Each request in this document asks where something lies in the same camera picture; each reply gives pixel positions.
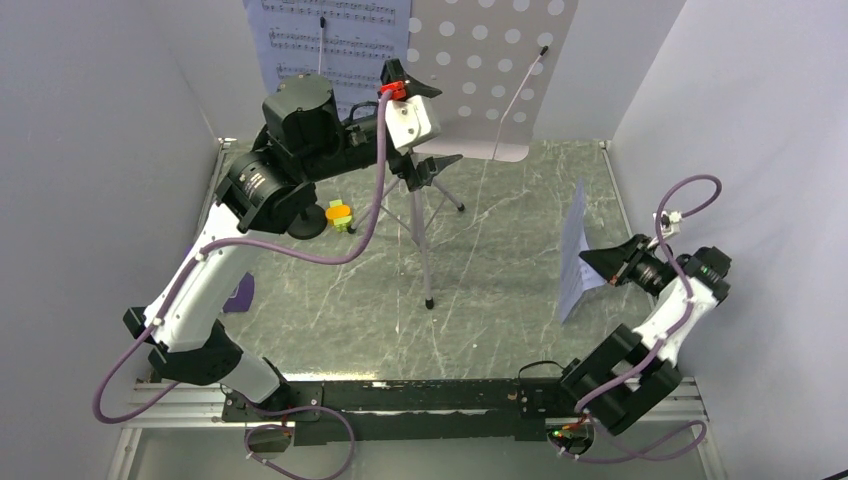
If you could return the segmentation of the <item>sheet music paper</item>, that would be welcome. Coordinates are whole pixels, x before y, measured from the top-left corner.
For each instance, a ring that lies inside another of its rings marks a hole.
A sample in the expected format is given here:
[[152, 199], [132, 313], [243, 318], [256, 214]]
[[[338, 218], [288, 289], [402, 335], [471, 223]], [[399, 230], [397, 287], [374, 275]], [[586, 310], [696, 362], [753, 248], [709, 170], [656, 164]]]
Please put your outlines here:
[[385, 61], [406, 55], [410, 1], [254, 0], [244, 7], [268, 93], [301, 73], [326, 77], [339, 116], [375, 101]]
[[606, 284], [606, 281], [580, 257], [582, 251], [589, 249], [584, 224], [585, 211], [584, 183], [579, 179], [561, 233], [557, 303], [557, 316], [561, 323], [566, 322], [586, 291]]

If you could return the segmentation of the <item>lilac tripod music stand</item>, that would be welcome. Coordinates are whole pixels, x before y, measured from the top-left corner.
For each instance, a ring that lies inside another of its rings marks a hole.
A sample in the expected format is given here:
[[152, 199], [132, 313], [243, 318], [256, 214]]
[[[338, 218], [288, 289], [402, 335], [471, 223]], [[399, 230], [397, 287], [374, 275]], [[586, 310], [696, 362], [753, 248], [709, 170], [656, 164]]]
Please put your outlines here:
[[404, 67], [441, 90], [441, 134], [416, 160], [461, 154], [517, 163], [578, 10], [576, 1], [414, 1]]

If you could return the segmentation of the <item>purple metronome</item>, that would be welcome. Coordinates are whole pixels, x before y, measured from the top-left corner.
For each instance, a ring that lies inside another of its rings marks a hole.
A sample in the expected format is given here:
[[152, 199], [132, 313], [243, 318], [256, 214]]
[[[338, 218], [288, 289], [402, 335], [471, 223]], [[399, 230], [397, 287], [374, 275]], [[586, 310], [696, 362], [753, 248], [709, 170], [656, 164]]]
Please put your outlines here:
[[223, 313], [245, 313], [250, 310], [255, 296], [255, 277], [246, 273], [222, 307]]

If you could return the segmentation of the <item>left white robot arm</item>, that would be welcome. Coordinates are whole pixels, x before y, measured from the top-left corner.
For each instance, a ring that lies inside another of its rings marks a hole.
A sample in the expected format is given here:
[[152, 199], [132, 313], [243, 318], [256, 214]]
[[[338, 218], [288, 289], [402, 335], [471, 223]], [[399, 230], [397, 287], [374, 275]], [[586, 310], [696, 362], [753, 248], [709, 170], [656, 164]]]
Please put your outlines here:
[[251, 150], [230, 166], [206, 223], [166, 289], [127, 313], [135, 338], [151, 345], [149, 362], [162, 378], [240, 393], [264, 420], [290, 403], [290, 386], [266, 359], [242, 348], [219, 314], [251, 263], [275, 237], [317, 203], [318, 182], [375, 167], [409, 187], [428, 185], [447, 157], [413, 158], [415, 146], [440, 131], [432, 101], [438, 88], [387, 60], [373, 87], [376, 110], [342, 120], [331, 81], [318, 74], [285, 77], [262, 104], [264, 124]]

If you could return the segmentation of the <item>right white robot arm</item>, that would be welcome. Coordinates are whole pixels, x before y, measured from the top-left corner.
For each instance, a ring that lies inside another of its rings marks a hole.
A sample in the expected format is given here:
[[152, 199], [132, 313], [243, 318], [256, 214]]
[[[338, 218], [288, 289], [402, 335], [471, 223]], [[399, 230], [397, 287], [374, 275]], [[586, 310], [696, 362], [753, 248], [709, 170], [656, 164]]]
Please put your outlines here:
[[693, 326], [723, 302], [731, 258], [701, 247], [662, 261], [645, 235], [580, 259], [612, 286], [634, 284], [655, 300], [639, 326], [619, 325], [588, 356], [567, 367], [552, 388], [554, 407], [565, 415], [588, 412], [612, 435], [628, 429], [681, 383], [679, 350]]

